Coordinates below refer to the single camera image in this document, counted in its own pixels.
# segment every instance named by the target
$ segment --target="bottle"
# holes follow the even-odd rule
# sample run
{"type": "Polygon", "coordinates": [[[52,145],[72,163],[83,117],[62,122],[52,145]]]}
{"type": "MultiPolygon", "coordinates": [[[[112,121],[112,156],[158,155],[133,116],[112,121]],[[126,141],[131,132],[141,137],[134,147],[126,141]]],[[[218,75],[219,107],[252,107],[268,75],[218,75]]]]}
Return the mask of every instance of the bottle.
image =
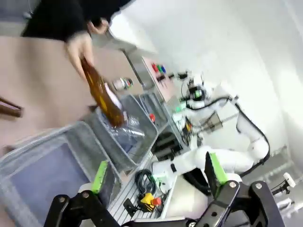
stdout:
{"type": "Polygon", "coordinates": [[[22,107],[0,97],[0,114],[6,114],[13,117],[21,117],[22,112],[22,107]]]}
{"type": "Polygon", "coordinates": [[[100,76],[85,58],[81,60],[81,64],[89,84],[90,93],[98,106],[113,127],[122,126],[127,120],[127,114],[111,84],[100,76]]]}

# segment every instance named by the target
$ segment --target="black sleeve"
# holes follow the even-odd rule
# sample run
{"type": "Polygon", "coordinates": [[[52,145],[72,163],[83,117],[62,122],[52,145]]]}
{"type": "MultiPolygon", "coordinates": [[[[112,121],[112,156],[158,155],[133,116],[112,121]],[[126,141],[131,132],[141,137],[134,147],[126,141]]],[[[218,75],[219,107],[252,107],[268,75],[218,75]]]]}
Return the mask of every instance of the black sleeve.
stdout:
{"type": "Polygon", "coordinates": [[[22,36],[67,41],[76,32],[86,30],[79,0],[42,0],[22,36]]]}

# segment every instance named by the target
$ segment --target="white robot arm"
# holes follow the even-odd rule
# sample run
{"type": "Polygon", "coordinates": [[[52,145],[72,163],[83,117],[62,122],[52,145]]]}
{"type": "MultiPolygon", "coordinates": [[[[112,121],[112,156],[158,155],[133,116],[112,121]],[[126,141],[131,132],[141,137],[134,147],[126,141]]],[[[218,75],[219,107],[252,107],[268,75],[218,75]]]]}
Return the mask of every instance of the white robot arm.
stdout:
{"type": "Polygon", "coordinates": [[[269,158],[270,147],[266,136],[245,115],[241,109],[238,96],[233,95],[226,87],[227,86],[224,86],[223,84],[218,85],[212,90],[209,99],[195,101],[196,103],[192,102],[192,105],[187,104],[187,108],[196,113],[198,111],[199,115],[201,115],[201,112],[211,113],[214,110],[218,110],[227,102],[234,104],[239,111],[236,124],[237,131],[246,135],[250,140],[247,151],[240,152],[228,149],[212,149],[209,146],[202,146],[177,156],[173,160],[154,163],[152,172],[155,177],[166,177],[169,182],[169,179],[174,179],[175,176],[182,175],[195,168],[200,168],[203,172],[205,168],[205,155],[207,152],[216,153],[221,166],[227,173],[239,173],[241,177],[250,173],[269,158]]]}

